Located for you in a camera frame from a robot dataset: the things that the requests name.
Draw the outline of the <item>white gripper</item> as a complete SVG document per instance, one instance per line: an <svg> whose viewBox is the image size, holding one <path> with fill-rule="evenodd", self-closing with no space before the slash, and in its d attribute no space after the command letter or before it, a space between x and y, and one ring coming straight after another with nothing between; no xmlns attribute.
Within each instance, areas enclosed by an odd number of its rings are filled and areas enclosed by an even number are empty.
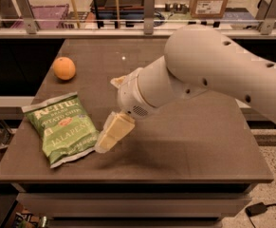
<svg viewBox="0 0 276 228"><path fill-rule="evenodd" d="M143 119L156 113L156 108L143 99L139 90L138 75L141 71L142 68L139 67L128 75L110 81L118 89L117 101L123 112L110 113L95 144L96 152L110 151L134 129L134 119Z"/></svg>

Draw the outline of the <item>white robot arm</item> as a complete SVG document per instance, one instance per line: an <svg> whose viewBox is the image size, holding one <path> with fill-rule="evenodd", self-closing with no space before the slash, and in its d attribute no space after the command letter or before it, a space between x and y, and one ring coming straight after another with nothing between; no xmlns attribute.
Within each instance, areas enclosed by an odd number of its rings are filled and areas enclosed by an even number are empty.
<svg viewBox="0 0 276 228"><path fill-rule="evenodd" d="M215 28L188 25L167 40L150 65L114 78L120 112L111 113L95 144L105 153L128 135L135 120L178 99L207 90L235 98L276 124L276 63L249 52Z"/></svg>

